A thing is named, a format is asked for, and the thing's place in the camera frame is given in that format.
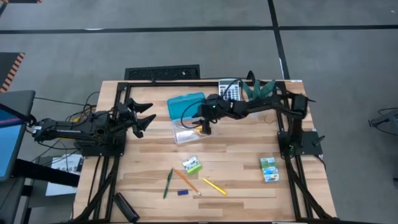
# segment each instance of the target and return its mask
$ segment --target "yellow pencil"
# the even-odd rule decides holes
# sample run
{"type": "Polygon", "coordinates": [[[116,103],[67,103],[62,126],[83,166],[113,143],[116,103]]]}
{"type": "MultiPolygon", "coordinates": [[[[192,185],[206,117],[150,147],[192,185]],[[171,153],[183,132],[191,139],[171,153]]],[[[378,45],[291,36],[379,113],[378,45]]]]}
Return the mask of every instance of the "yellow pencil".
{"type": "Polygon", "coordinates": [[[223,189],[217,187],[215,184],[211,183],[211,182],[210,182],[208,179],[206,179],[206,178],[203,178],[203,180],[204,180],[207,184],[210,184],[210,186],[214,187],[216,190],[218,190],[219,192],[221,192],[223,195],[226,196],[226,191],[225,191],[225,190],[223,190],[223,189]]]}

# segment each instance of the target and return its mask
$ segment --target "black line on floor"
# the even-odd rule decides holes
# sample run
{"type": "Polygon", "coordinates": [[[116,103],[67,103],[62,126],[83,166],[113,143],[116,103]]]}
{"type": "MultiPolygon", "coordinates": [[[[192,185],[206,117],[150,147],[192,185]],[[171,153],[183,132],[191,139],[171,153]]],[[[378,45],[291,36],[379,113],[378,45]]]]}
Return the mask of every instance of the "black line on floor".
{"type": "Polygon", "coordinates": [[[0,17],[1,17],[1,14],[4,12],[4,10],[6,9],[6,6],[7,6],[7,3],[3,3],[1,5],[1,7],[0,7],[0,17]]]}
{"type": "Polygon", "coordinates": [[[269,12],[271,14],[272,27],[274,28],[274,35],[275,35],[275,41],[276,41],[276,46],[277,46],[277,50],[278,50],[278,56],[279,56],[279,60],[280,60],[280,66],[282,67],[282,75],[283,75],[284,79],[290,80],[289,69],[287,68],[284,45],[282,43],[282,37],[280,36],[278,19],[276,18],[276,11],[275,11],[275,6],[274,6],[273,0],[268,0],[268,6],[269,6],[269,12]]]}
{"type": "Polygon", "coordinates": [[[378,30],[398,29],[398,25],[358,25],[358,26],[280,26],[279,30],[378,30]]]}
{"type": "Polygon", "coordinates": [[[103,34],[135,32],[195,32],[195,31],[257,31],[273,30],[271,26],[214,26],[214,27],[153,27],[119,29],[52,29],[52,30],[0,30],[0,34],[103,34]]]}

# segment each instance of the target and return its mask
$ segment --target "green pen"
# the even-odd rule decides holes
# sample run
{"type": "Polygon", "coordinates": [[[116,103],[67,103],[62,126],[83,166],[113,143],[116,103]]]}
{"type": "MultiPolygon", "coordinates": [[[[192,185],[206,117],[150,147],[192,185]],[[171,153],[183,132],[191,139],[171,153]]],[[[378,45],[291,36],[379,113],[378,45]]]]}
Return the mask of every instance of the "green pen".
{"type": "Polygon", "coordinates": [[[169,176],[167,177],[167,184],[166,184],[166,188],[164,189],[163,199],[166,198],[167,191],[169,191],[169,184],[170,184],[170,180],[172,179],[172,176],[173,176],[173,168],[172,168],[172,170],[170,170],[169,176]]]}

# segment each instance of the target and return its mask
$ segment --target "blue eraser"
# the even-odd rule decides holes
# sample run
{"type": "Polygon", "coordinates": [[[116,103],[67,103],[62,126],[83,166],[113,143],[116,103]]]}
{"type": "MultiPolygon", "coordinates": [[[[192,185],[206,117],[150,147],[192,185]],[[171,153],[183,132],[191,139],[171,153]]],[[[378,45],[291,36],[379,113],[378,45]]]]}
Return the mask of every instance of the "blue eraser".
{"type": "Polygon", "coordinates": [[[186,195],[186,194],[188,194],[188,190],[179,190],[179,191],[177,192],[177,194],[178,194],[178,196],[180,196],[180,195],[186,195]]]}

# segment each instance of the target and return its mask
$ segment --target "paper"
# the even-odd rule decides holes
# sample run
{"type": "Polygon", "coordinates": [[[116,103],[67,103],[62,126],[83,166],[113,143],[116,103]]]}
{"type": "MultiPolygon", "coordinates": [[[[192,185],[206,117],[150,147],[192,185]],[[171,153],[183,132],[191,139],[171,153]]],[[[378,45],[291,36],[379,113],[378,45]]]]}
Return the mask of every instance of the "paper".
{"type": "MultiPolygon", "coordinates": [[[[62,157],[54,157],[52,162],[55,162],[51,165],[51,168],[58,169],[62,171],[67,171],[67,161],[68,161],[68,170],[71,174],[80,175],[80,172],[76,172],[77,166],[79,164],[81,155],[70,155],[66,159],[65,156],[69,154],[65,154],[62,157]]],[[[54,196],[54,195],[65,195],[65,194],[75,194],[77,188],[61,185],[61,184],[53,184],[50,183],[47,185],[47,190],[45,192],[45,196],[54,196]]]]}

